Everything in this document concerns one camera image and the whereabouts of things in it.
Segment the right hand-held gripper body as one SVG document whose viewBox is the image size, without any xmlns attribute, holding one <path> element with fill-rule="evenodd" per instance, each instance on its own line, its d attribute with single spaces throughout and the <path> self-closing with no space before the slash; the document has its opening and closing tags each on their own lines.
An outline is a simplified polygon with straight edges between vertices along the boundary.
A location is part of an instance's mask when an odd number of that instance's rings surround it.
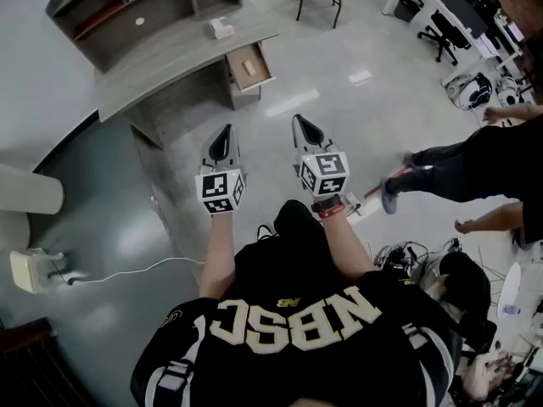
<svg viewBox="0 0 543 407">
<path fill-rule="evenodd" d="M 345 152 L 305 153 L 296 155 L 298 177 L 312 196 L 340 194 L 349 180 Z"/>
</svg>

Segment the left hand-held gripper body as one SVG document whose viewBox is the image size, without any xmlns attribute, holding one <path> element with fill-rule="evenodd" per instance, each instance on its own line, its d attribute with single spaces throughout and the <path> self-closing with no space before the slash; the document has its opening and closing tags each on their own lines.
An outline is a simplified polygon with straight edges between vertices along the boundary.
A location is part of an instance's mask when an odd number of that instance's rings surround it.
<svg viewBox="0 0 543 407">
<path fill-rule="evenodd" d="M 238 210 L 246 188 L 241 169 L 202 165 L 195 176 L 198 201 L 210 215 L 221 215 Z"/>
</svg>

